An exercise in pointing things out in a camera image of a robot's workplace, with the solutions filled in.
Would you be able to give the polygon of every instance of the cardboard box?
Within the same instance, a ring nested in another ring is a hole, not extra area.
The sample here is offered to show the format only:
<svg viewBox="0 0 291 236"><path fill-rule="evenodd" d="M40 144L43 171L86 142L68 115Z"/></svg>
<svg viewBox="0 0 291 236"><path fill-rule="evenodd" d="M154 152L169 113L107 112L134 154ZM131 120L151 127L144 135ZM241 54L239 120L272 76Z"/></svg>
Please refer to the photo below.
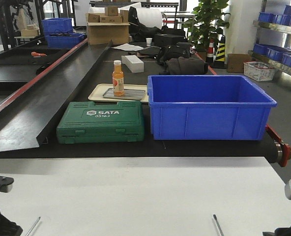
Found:
<svg viewBox="0 0 291 236"><path fill-rule="evenodd" d="M22 37L39 36L39 30L38 29L22 29L21 30L21 36Z"/></svg>
<svg viewBox="0 0 291 236"><path fill-rule="evenodd" d="M116 6L106 6L105 7L106 16L118 16L118 7Z"/></svg>
<svg viewBox="0 0 291 236"><path fill-rule="evenodd" d="M121 23L121 16L100 16L101 23Z"/></svg>
<svg viewBox="0 0 291 236"><path fill-rule="evenodd" d="M115 45L128 43L129 23L88 23L87 37L90 45L109 43Z"/></svg>
<svg viewBox="0 0 291 236"><path fill-rule="evenodd" d="M122 17L123 22L128 22L128 11L127 10L120 10L119 14Z"/></svg>
<svg viewBox="0 0 291 236"><path fill-rule="evenodd" d="M100 16L104 15L104 13L89 13L87 16L87 22L90 23L99 23Z"/></svg>
<svg viewBox="0 0 291 236"><path fill-rule="evenodd" d="M252 61L252 57L248 54L228 54L227 72L243 73L244 62Z"/></svg>

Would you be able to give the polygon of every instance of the white basket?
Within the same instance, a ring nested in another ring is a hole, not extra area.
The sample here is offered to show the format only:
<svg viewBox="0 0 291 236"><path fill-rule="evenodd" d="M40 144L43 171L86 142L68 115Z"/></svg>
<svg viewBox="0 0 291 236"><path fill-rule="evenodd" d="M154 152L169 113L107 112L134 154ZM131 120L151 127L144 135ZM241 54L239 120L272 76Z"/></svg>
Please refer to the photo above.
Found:
<svg viewBox="0 0 291 236"><path fill-rule="evenodd" d="M244 62L244 75L256 81L273 80L276 69L258 61Z"/></svg>

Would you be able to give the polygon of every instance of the white box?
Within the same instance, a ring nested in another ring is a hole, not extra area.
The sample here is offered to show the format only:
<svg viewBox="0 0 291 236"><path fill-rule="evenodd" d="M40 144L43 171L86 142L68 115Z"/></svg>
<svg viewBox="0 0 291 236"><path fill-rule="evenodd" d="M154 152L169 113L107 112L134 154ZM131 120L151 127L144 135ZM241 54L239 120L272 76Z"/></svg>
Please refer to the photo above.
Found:
<svg viewBox="0 0 291 236"><path fill-rule="evenodd" d="M136 55L121 56L122 64L125 64L132 73L140 73L145 71L145 64Z"/></svg>
<svg viewBox="0 0 291 236"><path fill-rule="evenodd" d="M263 62L244 62L244 75L258 82L273 80L275 72L276 69Z"/></svg>

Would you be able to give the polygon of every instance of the beige tray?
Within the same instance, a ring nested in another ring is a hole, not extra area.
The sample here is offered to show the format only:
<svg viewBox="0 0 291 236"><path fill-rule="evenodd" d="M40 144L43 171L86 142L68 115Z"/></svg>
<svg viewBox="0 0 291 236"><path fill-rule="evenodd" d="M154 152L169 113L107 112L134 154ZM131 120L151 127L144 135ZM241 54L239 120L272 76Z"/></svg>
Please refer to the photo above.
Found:
<svg viewBox="0 0 291 236"><path fill-rule="evenodd" d="M114 101L128 101L127 99L116 99L116 98L104 98L103 94L108 90L109 88L112 88L112 84L99 84L95 87L95 89L92 91L88 99L90 101L96 101L96 102L114 102ZM146 85L124 85L125 89L140 89L145 91L145 96L143 99L141 99L142 103L148 103L149 96L147 95L147 87Z"/></svg>

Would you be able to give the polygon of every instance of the orange juice bottle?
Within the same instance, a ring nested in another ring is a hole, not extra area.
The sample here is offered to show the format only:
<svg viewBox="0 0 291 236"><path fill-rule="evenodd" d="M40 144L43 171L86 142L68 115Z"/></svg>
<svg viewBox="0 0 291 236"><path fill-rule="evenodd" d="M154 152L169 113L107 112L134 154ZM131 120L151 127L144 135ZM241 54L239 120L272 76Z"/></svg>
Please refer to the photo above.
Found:
<svg viewBox="0 0 291 236"><path fill-rule="evenodd" d="M123 96L124 91L124 73L121 70L121 61L114 60L114 72L113 72L113 88L115 96Z"/></svg>

